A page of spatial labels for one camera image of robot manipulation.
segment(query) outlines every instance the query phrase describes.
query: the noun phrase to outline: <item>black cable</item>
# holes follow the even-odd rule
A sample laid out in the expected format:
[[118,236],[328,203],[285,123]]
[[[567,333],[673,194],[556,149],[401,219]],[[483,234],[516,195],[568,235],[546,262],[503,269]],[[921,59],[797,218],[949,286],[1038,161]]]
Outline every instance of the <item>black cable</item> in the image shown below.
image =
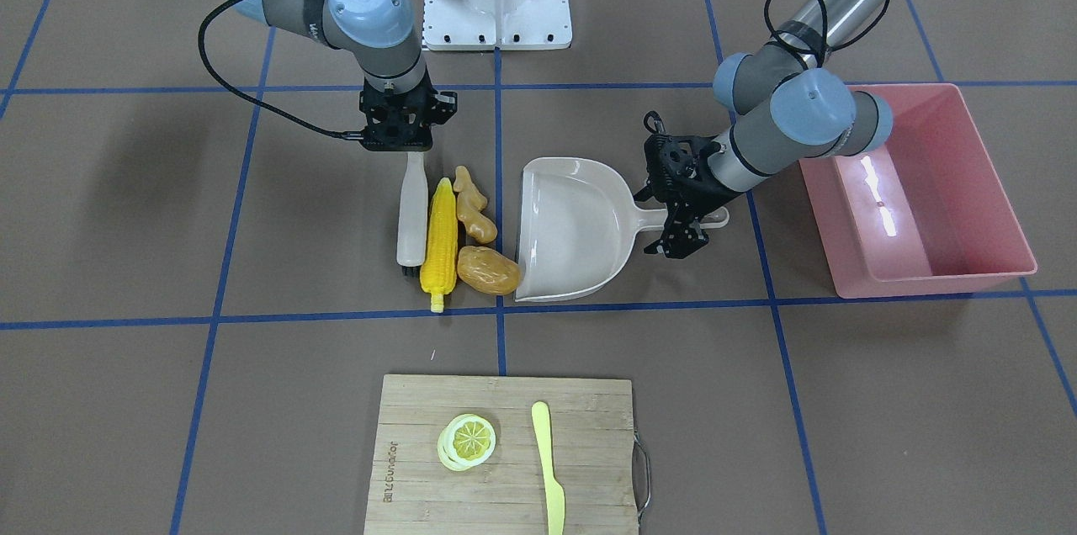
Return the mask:
[[230,94],[238,95],[239,98],[246,99],[246,101],[251,102],[251,104],[269,110],[270,113],[280,114],[280,116],[288,118],[288,121],[293,122],[296,125],[305,126],[305,128],[311,129],[311,131],[322,133],[322,136],[335,137],[337,140],[360,140],[363,136],[362,131],[330,131],[330,129],[320,128],[318,125],[309,124],[308,122],[303,121],[303,118],[296,117],[295,114],[288,113],[285,110],[278,109],[276,105],[267,104],[266,102],[263,102],[262,99],[253,98],[251,95],[243,94],[242,90],[236,89],[232,83],[226,82],[226,80],[218,74],[213,65],[209,64],[209,56],[206,53],[206,30],[209,28],[209,25],[215,20],[218,15],[225,13],[227,10],[232,10],[233,6],[238,5],[238,3],[242,1],[246,0],[228,0],[221,3],[215,10],[210,11],[209,15],[206,15],[205,20],[202,20],[201,26],[198,28],[198,55],[201,57],[202,65],[206,67],[206,71],[209,72],[211,78],[213,78],[216,83],[220,83],[221,86],[225,87],[225,89],[229,90]]
[[890,9],[890,0],[882,2],[882,10],[879,11],[879,15],[877,15],[875,20],[872,20],[870,25],[868,25],[867,28],[863,30],[862,33],[858,33],[858,36],[851,38],[851,40],[845,41],[845,43],[836,44],[831,46],[829,44],[826,44],[826,36],[827,33],[830,32],[830,22],[826,9],[826,0],[815,0],[815,2],[819,3],[820,15],[823,18],[822,20],[823,29],[821,32],[823,41],[822,44],[820,44],[820,47],[816,52],[816,50],[812,48],[796,47],[795,44],[789,44],[788,41],[785,41],[783,38],[781,38],[780,30],[774,29],[773,22],[770,20],[770,3],[773,1],[774,0],[767,0],[763,5],[763,22],[767,26],[767,30],[769,30],[770,32],[771,40],[773,40],[774,43],[777,43],[778,45],[781,45],[782,48],[785,48],[786,52],[799,53],[799,55],[815,57],[815,62],[819,64],[820,67],[822,67],[828,52],[829,53],[839,52],[839,50],[847,48],[849,47],[849,45],[854,44],[857,41],[861,41],[862,38],[865,38],[867,33],[871,32],[871,30],[876,28],[878,23],[882,20],[883,15],[886,14],[886,10]]
[[662,125],[662,117],[659,117],[658,113],[654,112],[654,110],[643,114],[643,128],[649,132],[662,133],[663,136],[666,133],[666,125]]

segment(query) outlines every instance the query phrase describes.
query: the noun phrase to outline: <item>lemon slice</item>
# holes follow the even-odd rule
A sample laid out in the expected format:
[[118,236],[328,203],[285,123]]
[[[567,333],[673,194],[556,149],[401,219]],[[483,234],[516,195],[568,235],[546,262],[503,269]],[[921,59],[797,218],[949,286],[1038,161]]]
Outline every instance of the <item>lemon slice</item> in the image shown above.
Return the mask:
[[453,471],[462,471],[486,462],[493,453],[498,436],[489,421],[464,413],[449,422],[437,438],[437,459]]

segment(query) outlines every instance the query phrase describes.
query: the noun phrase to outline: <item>cutting board handle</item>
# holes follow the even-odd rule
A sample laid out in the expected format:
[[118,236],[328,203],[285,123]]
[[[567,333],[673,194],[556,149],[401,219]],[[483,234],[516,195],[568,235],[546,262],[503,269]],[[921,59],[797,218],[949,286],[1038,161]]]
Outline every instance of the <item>cutting board handle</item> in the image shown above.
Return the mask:
[[[643,526],[643,512],[647,511],[647,506],[651,505],[651,454],[647,453],[647,448],[643,445],[643,439],[640,438],[640,431],[637,430],[634,434],[634,444],[632,446],[632,455],[634,459],[635,451],[639,451],[640,456],[643,459],[643,482],[646,484],[647,489],[644,493],[643,501],[640,502],[639,495],[635,496],[635,520]],[[637,463],[632,462],[632,489],[635,489],[635,466]]]

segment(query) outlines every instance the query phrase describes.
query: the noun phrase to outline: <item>ginger root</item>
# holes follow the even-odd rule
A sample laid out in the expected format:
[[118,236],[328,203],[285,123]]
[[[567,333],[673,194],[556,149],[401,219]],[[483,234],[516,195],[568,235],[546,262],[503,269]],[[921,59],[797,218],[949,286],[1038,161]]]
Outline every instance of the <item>ginger root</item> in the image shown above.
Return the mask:
[[461,248],[457,274],[475,291],[491,296],[505,296],[520,286],[520,267],[490,248]]
[[487,200],[472,182],[466,167],[457,168],[457,179],[452,183],[452,189],[458,194],[457,220],[463,223],[467,236],[482,244],[492,243],[498,237],[498,227],[489,217],[482,215]]

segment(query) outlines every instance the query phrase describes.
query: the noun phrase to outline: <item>white brush handle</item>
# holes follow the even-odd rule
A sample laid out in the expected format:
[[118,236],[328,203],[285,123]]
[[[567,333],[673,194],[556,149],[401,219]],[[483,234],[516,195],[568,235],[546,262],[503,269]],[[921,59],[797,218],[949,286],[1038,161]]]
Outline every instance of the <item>white brush handle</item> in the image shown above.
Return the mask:
[[422,266],[426,259],[426,217],[430,194],[422,152],[407,153],[407,169],[401,185],[401,213],[396,222],[396,264]]

